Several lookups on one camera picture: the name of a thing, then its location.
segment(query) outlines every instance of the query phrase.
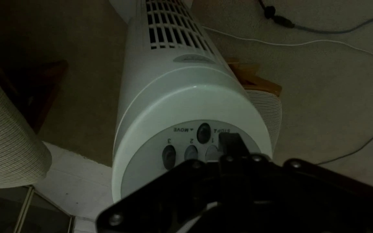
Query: white floor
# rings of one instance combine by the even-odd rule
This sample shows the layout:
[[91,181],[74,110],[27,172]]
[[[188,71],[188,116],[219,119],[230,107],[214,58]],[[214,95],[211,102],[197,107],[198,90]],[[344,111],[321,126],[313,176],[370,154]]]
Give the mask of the white floor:
[[[277,14],[315,28],[339,29],[373,16],[373,1],[264,0]],[[254,0],[201,0],[202,24],[275,42],[335,38],[373,53],[373,23],[343,35],[289,29],[267,20]],[[284,121],[276,160],[321,161],[348,152],[373,134],[373,57],[338,44],[271,46],[210,32],[227,58],[253,63],[258,75],[282,85]]]
[[96,231],[97,214],[113,203],[111,168],[56,145],[45,145],[53,163],[47,177],[35,185],[36,189],[76,216],[76,233]]

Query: black bracket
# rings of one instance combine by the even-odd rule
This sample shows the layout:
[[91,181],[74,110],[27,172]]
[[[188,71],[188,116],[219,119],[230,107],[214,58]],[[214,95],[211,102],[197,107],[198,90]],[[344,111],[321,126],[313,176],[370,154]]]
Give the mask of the black bracket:
[[97,217],[100,233],[373,233],[373,187],[300,159],[284,167],[220,133],[218,163],[185,160]]

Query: tower fan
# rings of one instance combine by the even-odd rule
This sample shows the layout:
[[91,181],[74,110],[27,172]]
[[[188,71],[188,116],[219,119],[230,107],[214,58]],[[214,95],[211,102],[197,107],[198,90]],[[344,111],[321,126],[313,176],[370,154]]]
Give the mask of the tower fan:
[[219,133],[272,156],[280,123],[268,94],[249,93],[181,0],[111,0],[128,23],[114,141],[113,198],[186,159],[218,160]]

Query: black cable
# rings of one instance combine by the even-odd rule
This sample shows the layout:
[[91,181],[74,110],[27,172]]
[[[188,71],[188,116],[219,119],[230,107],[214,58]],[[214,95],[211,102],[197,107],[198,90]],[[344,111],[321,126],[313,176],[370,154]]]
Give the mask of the black cable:
[[365,24],[373,23],[373,18],[369,18],[369,19],[366,19],[366,20],[364,20],[364,22],[361,22],[361,23],[359,23],[351,28],[347,28],[347,29],[317,29],[317,28],[311,28],[311,27],[295,24],[294,22],[291,22],[286,16],[276,15],[276,7],[272,5],[265,6],[263,0],[259,0],[259,3],[264,10],[264,16],[267,19],[273,19],[276,24],[280,24],[280,25],[287,27],[287,28],[298,28],[302,31],[312,32],[312,33],[347,33],[347,32],[352,32],[352,31],[355,31],[355,29],[357,29]]
[[295,28],[298,29],[303,29],[303,31],[308,31],[308,32],[313,32],[313,33],[347,33],[347,32],[352,32],[365,24],[369,24],[373,22],[373,18],[369,18],[366,19],[365,22],[360,23],[360,24],[356,24],[351,28],[347,28],[347,29],[337,29],[337,31],[328,31],[328,29],[316,29],[316,28],[311,28],[311,27],[304,27],[304,25],[295,25]]
[[359,152],[360,150],[363,150],[364,147],[366,147],[372,141],[373,141],[373,136],[365,143],[363,143],[360,147],[355,148],[354,151],[350,151],[347,154],[343,154],[343,155],[333,158],[333,159],[322,160],[322,161],[316,163],[316,164],[317,165],[322,165],[322,164],[328,164],[328,163],[332,163],[332,161],[341,160],[341,159],[344,159],[347,156],[351,156],[351,155]]

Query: control panel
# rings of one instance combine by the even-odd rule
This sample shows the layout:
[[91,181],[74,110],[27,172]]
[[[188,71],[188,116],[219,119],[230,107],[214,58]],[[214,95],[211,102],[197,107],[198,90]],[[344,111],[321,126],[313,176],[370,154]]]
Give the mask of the control panel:
[[216,120],[192,120],[172,125],[148,139],[132,156],[122,182],[127,195],[186,159],[216,161],[223,150],[219,133],[240,133],[247,148],[258,152],[254,139],[240,128]]

